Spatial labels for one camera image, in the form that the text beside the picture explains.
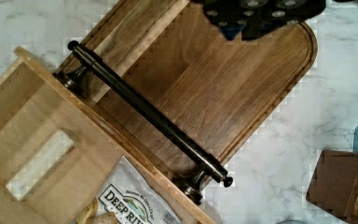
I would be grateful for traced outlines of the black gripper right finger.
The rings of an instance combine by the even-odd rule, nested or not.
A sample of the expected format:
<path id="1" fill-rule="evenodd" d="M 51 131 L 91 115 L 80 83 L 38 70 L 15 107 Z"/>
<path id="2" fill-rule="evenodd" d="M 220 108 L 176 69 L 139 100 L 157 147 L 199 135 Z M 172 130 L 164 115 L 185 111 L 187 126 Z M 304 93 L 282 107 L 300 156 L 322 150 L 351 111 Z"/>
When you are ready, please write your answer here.
<path id="1" fill-rule="evenodd" d="M 321 14 L 326 0 L 241 0 L 241 7 L 241 39 L 250 41 Z"/>

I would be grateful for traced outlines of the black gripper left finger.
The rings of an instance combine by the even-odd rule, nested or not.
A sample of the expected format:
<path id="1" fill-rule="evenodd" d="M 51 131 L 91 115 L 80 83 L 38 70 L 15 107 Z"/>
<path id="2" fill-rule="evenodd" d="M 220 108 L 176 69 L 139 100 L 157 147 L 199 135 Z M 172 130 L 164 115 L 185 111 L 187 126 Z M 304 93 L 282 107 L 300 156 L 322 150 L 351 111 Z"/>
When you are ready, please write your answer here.
<path id="1" fill-rule="evenodd" d="M 247 0 L 193 0 L 193 2 L 201 5 L 203 15 L 228 41 L 242 34 L 248 18 L 252 16 L 252 8 L 247 5 Z"/>

